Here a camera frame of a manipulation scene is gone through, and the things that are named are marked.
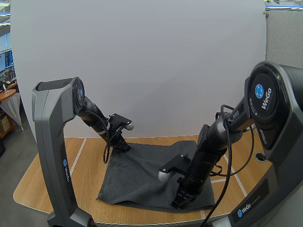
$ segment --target white line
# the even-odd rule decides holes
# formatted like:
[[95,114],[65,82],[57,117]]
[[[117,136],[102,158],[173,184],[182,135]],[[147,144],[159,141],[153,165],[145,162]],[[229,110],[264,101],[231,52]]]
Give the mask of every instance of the white line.
[[[224,158],[225,158],[225,161],[226,161],[227,164],[228,164],[228,158],[227,158],[227,156],[224,155]],[[243,185],[242,185],[242,182],[240,181],[240,179],[239,179],[239,177],[238,177],[237,174],[235,174],[234,176],[235,176],[235,178],[236,178],[236,180],[237,180],[237,182],[238,182],[238,184],[239,184],[239,186],[240,186],[240,188],[241,188],[241,190],[242,190],[244,196],[246,197],[246,196],[247,196],[247,193],[246,193],[246,191],[245,191],[245,189],[244,189],[244,187],[243,187]]]
[[83,141],[83,143],[82,143],[82,145],[81,145],[81,147],[80,147],[80,150],[79,150],[79,152],[78,152],[78,154],[77,154],[77,157],[76,157],[74,163],[72,164],[71,171],[70,171],[71,175],[72,175],[72,173],[73,173],[73,171],[74,171],[74,168],[75,168],[75,166],[76,166],[76,164],[77,164],[77,161],[78,161],[78,159],[79,159],[79,157],[80,157],[80,154],[81,154],[81,152],[82,152],[82,149],[83,149],[83,147],[84,147],[84,144],[85,144],[86,140],[87,140],[87,138],[84,138],[84,141]]
[[205,212],[204,212],[204,210],[201,210],[200,213],[201,213],[201,219],[205,219]]
[[225,178],[224,179],[213,180],[213,181],[211,181],[211,183],[218,183],[218,182],[223,182],[223,181],[225,181]]

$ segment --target desk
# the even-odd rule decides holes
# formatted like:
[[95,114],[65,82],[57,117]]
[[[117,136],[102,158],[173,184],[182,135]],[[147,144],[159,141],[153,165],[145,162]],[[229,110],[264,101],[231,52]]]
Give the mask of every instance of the desk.
[[[258,134],[256,132],[254,133],[254,152],[260,152],[262,151],[262,146]],[[126,141],[131,143],[171,145],[181,140],[197,141],[197,138],[198,136],[131,138],[126,139]],[[71,179],[78,206],[91,214],[95,222],[146,225],[189,221],[187,224],[190,224],[201,223],[201,220],[204,219],[209,212],[209,210],[201,210],[182,214],[168,213],[123,207],[107,204],[103,201],[96,201],[95,199],[101,188],[107,169],[107,164],[104,164],[102,160],[105,142],[99,138],[65,138],[65,143],[68,161],[70,166],[74,166],[74,168],[71,167]],[[244,133],[242,139],[234,144],[232,148],[234,154],[232,166],[237,170],[246,162],[249,156],[251,149],[250,132]],[[223,167],[223,173],[226,173],[227,156],[222,157],[218,164]],[[270,165],[270,162],[259,163],[252,157],[249,164],[240,173],[231,177],[225,196],[212,217],[223,217],[231,212],[257,184]],[[217,200],[225,179],[224,177],[215,176],[211,177],[211,181],[215,200]],[[35,157],[17,186],[14,192],[14,200],[34,210],[46,213],[53,211],[44,183],[39,155]]]
[[12,89],[12,88],[14,88],[14,87],[17,86],[17,85],[18,85],[18,83],[15,82],[15,83],[13,83],[13,84],[8,85],[6,89],[7,89],[7,90]]

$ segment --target gray cloth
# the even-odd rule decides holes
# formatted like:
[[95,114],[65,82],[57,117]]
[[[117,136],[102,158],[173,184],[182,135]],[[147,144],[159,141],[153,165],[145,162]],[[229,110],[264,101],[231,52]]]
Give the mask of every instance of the gray cloth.
[[159,168],[177,154],[191,159],[196,151],[196,142],[179,141],[171,146],[132,144],[126,153],[113,150],[98,199],[110,204],[119,204],[147,210],[166,212],[189,212],[214,205],[210,179],[203,192],[183,209],[174,209],[170,203],[176,196],[180,174],[168,182],[158,180]]

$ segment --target black cable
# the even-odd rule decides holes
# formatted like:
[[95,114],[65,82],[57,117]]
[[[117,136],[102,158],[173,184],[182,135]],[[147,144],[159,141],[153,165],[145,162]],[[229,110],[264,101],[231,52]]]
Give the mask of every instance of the black cable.
[[[221,106],[221,115],[222,115],[222,118],[224,117],[224,121],[225,121],[225,116],[224,116],[224,113],[223,113],[223,108],[224,107],[229,108],[229,106],[226,106],[226,105]],[[220,197],[218,198],[217,202],[215,203],[213,208],[210,210],[210,212],[208,213],[207,217],[204,219],[204,221],[203,221],[203,223],[200,227],[203,227],[205,225],[205,223],[208,221],[208,219],[210,218],[210,216],[212,215],[214,210],[217,208],[217,206],[221,202],[221,200],[222,200],[222,198],[223,198],[223,196],[226,192],[226,189],[227,189],[227,186],[228,186],[228,183],[229,183],[229,179],[231,177],[231,172],[232,172],[232,141],[231,141],[231,135],[230,135],[228,124],[225,125],[225,129],[226,129],[227,139],[228,139],[228,156],[229,156],[229,158],[228,158],[228,167],[227,167],[227,176],[226,176],[225,184],[224,184],[224,187],[222,189]]]
[[[122,125],[120,128],[118,128],[118,130],[114,133],[114,135],[109,139],[109,143],[111,142],[111,140],[113,139],[113,137],[115,135],[117,135],[118,132],[120,132],[122,129],[125,128],[125,125]],[[104,148],[104,152],[103,152],[103,162],[104,162],[104,159],[105,159],[105,152],[106,152],[106,149],[109,147],[109,143],[106,144],[105,148]],[[106,158],[106,162],[104,163],[107,163],[108,161],[108,157],[109,157],[109,152],[107,152],[107,158]]]
[[219,168],[220,169],[220,171],[219,172],[213,172],[212,171],[212,174],[210,174],[209,176],[217,176],[218,174],[220,174],[221,172],[222,172],[222,170],[223,170],[223,168],[222,168],[222,166],[217,166],[217,165],[215,165],[217,168]]
[[108,133],[106,124],[104,123],[104,121],[102,120],[102,118],[101,118],[98,114],[96,114],[96,113],[94,113],[94,112],[86,111],[86,110],[83,110],[83,111],[81,111],[81,112],[85,112],[85,113],[94,115],[95,117],[97,117],[97,118],[102,122],[102,124],[103,124],[103,126],[104,126],[104,128],[105,128],[105,133],[106,133],[106,138],[107,138],[107,140],[106,140],[106,146],[105,146],[105,149],[104,149],[104,152],[103,152],[103,162],[104,162],[104,164],[106,164],[107,161],[108,161],[109,150],[110,150],[110,147],[109,147],[110,139],[109,139],[109,133]]
[[[252,127],[251,127],[251,126],[250,126],[249,131],[251,132],[251,138],[252,138],[250,156],[248,157],[246,163],[245,163],[240,169],[238,169],[236,172],[232,173],[231,176],[233,176],[233,175],[237,174],[238,172],[240,172],[242,169],[245,168],[245,166],[247,166],[248,162],[250,162],[250,159],[251,159],[251,157],[252,157],[252,153],[253,153],[253,151],[254,151],[255,137],[254,137],[254,132],[252,131]],[[219,171],[218,173],[212,171],[212,172],[211,172],[212,175],[210,175],[210,176],[216,176],[216,175],[217,175],[217,176],[227,176],[226,174],[221,174],[220,172],[221,172],[221,171]]]

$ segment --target blue logo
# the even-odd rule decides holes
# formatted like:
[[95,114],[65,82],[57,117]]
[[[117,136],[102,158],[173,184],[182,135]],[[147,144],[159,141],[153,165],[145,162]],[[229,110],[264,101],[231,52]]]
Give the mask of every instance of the blue logo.
[[256,85],[255,93],[256,93],[257,98],[263,97],[264,89],[263,89],[262,85],[260,85],[260,84]]
[[242,217],[242,211],[238,210],[238,216],[241,218]]

